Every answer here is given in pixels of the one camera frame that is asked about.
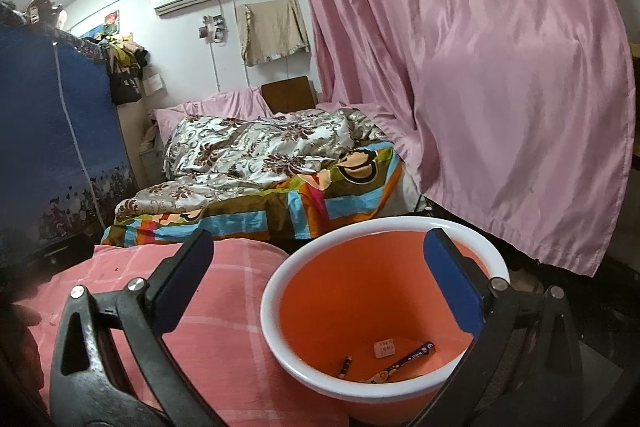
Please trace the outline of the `floral satin quilt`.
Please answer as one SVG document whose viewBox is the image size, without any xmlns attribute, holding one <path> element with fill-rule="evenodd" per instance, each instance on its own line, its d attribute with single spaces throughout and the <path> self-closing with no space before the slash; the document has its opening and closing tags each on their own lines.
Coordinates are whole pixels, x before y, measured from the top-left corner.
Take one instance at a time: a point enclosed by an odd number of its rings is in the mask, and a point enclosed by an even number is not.
<svg viewBox="0 0 640 427">
<path fill-rule="evenodd" d="M 164 146 L 166 180 L 120 202 L 115 222 L 201 210 L 313 174 L 386 135 L 358 109 L 312 108 L 254 120 L 190 116 Z"/>
</svg>

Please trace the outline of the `orange plastic basin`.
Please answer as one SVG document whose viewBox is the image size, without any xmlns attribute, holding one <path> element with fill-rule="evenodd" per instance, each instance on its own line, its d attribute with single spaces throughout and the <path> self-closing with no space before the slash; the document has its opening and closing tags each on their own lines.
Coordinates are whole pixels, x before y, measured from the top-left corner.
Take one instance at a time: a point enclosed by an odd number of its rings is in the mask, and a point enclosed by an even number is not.
<svg viewBox="0 0 640 427">
<path fill-rule="evenodd" d="M 480 233 L 442 219 L 391 217 L 314 239 L 280 265 L 262 294 L 262 333 L 279 364 L 365 424 L 396 426 L 413 419 L 472 341 L 424 260 L 431 229 L 444 230 L 486 277 L 510 277 L 499 251 Z M 367 354 L 385 339 L 394 340 L 393 355 L 375 360 Z M 427 341 L 435 350 L 387 383 L 364 382 Z M 347 355 L 354 361 L 339 379 Z"/>
</svg>

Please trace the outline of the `hanging clothes bundle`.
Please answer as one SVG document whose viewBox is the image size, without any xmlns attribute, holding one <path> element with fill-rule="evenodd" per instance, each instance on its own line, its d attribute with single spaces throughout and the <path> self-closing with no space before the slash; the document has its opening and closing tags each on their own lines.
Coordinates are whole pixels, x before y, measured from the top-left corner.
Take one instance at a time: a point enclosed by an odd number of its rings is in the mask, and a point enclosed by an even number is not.
<svg viewBox="0 0 640 427">
<path fill-rule="evenodd" d="M 81 36 L 101 50 L 110 80 L 111 99 L 114 105 L 137 103 L 142 99 L 140 81 L 143 69 L 148 66 L 148 50 L 134 41 L 130 32 L 120 31 L 118 11 L 104 16 L 101 25 L 92 28 Z"/>
</svg>

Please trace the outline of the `dark brown tube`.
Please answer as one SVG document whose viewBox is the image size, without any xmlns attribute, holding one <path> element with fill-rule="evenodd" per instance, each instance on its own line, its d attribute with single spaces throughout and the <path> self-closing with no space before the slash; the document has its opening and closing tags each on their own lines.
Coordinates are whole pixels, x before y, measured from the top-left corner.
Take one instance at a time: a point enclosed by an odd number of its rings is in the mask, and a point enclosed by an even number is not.
<svg viewBox="0 0 640 427">
<path fill-rule="evenodd" d="M 434 350 L 434 343 L 432 343 L 431 341 L 427 341 L 426 343 L 423 343 L 423 345 L 421 345 L 419 348 L 416 348 L 416 350 L 408 353 L 408 355 L 400 358 L 390 366 L 385 367 L 385 369 L 382 369 L 382 371 L 379 371 L 373 376 L 365 379 L 364 382 L 367 384 L 385 384 L 390 380 L 390 377 L 392 377 L 399 371 L 399 369 L 402 369 L 405 365 L 413 361 L 420 360 L 420 358 L 430 355 Z"/>
</svg>

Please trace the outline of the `pink checked bed sheet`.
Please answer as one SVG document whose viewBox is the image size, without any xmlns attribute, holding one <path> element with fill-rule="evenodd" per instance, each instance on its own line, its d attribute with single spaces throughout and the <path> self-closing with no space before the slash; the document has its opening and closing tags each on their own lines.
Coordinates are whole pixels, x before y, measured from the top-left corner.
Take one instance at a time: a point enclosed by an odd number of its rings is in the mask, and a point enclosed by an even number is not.
<svg viewBox="0 0 640 427">
<path fill-rule="evenodd" d="M 55 275 L 24 306 L 41 321 L 32 328 L 41 365 L 50 371 L 55 334 L 70 290 L 120 291 L 147 277 L 177 251 L 175 244 L 96 247 L 91 259 Z M 164 341 L 203 398 L 231 426 L 346 426 L 344 410 L 278 364 L 260 328 L 262 293 L 285 260 L 281 249 L 251 239 L 225 239 L 186 313 Z"/>
</svg>

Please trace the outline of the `pink pillow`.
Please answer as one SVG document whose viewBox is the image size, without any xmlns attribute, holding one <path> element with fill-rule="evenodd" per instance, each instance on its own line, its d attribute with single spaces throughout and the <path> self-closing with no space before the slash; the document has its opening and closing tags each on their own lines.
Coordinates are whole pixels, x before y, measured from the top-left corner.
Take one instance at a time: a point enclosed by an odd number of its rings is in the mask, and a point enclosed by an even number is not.
<svg viewBox="0 0 640 427">
<path fill-rule="evenodd" d="M 166 144 L 179 122 L 191 116 L 213 116 L 253 120 L 272 117 L 273 113 L 258 87 L 217 93 L 203 101 L 184 102 L 172 107 L 153 110 L 160 130 L 160 139 Z"/>
</svg>

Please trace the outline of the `wooden headboard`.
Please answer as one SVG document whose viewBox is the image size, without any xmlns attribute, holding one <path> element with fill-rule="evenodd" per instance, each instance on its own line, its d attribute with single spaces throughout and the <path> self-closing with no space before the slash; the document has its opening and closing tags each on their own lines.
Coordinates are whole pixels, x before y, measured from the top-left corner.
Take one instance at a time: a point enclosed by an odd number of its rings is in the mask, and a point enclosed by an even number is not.
<svg viewBox="0 0 640 427">
<path fill-rule="evenodd" d="M 272 113 L 294 113 L 316 107 L 314 87 L 306 76 L 279 80 L 260 87 Z"/>
</svg>

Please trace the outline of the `pink curtain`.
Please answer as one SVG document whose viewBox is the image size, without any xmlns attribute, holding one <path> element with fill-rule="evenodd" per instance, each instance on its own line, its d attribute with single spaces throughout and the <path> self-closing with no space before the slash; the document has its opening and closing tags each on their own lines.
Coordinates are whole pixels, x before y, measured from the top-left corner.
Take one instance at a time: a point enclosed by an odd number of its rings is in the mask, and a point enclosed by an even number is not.
<svg viewBox="0 0 640 427">
<path fill-rule="evenodd" d="M 308 0 L 321 91 L 391 113 L 425 195 L 591 277 L 626 193 L 636 85 L 614 0 Z"/>
</svg>

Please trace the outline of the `beige hanging towel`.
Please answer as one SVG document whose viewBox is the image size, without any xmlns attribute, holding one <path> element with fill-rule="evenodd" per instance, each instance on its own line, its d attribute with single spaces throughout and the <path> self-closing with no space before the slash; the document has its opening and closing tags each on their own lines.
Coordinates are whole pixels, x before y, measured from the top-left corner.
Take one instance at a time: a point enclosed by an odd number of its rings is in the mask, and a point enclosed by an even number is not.
<svg viewBox="0 0 640 427">
<path fill-rule="evenodd" d="M 310 43 L 297 0 L 240 4 L 235 8 L 241 58 L 254 67 L 309 52 Z"/>
</svg>

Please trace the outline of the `wall socket cluster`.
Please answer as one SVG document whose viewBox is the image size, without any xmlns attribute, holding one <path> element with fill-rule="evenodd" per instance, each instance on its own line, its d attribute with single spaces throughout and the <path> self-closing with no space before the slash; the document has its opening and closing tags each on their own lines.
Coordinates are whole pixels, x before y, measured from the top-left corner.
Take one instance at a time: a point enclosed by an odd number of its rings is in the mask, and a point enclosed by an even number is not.
<svg viewBox="0 0 640 427">
<path fill-rule="evenodd" d="M 205 15 L 198 36 L 211 43 L 225 43 L 227 39 L 227 25 L 221 14 Z"/>
</svg>

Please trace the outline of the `blue fabric wardrobe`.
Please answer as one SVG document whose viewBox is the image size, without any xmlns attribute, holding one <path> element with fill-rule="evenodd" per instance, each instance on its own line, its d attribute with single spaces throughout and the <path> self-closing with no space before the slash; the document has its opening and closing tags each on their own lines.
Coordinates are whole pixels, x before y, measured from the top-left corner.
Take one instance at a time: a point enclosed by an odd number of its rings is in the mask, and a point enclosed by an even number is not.
<svg viewBox="0 0 640 427">
<path fill-rule="evenodd" d="M 66 237 L 99 242 L 137 191 L 103 65 L 1 25 L 1 261 Z"/>
</svg>

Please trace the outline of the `colourful cartoon blanket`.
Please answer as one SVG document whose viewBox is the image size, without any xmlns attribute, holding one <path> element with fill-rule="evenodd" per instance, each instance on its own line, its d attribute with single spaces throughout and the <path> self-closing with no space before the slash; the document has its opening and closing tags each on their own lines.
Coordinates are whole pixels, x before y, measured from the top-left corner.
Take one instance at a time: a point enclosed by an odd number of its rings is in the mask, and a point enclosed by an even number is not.
<svg viewBox="0 0 640 427">
<path fill-rule="evenodd" d="M 115 247 L 182 243 L 194 231 L 214 239 L 308 241 L 354 223 L 405 216 L 418 202 L 392 144 L 356 148 L 313 174 L 200 209 L 143 211 L 116 219 L 101 243 Z"/>
</svg>

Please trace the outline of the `trash pieces in basin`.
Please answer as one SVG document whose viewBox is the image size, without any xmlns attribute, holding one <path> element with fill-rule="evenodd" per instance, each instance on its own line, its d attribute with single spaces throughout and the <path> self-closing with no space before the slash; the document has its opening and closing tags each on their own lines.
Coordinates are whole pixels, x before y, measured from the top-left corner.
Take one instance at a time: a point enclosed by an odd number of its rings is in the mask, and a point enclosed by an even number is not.
<svg viewBox="0 0 640 427">
<path fill-rule="evenodd" d="M 382 360 L 390 357 L 396 351 L 395 343 L 393 339 L 385 339 L 378 341 L 377 343 L 373 343 L 372 347 L 367 350 L 368 355 L 372 355 L 375 360 Z M 338 370 L 337 377 L 339 379 L 345 379 L 346 375 L 350 367 L 352 366 L 352 362 L 354 361 L 354 357 L 352 355 L 347 355 L 342 362 L 340 369 Z"/>
</svg>

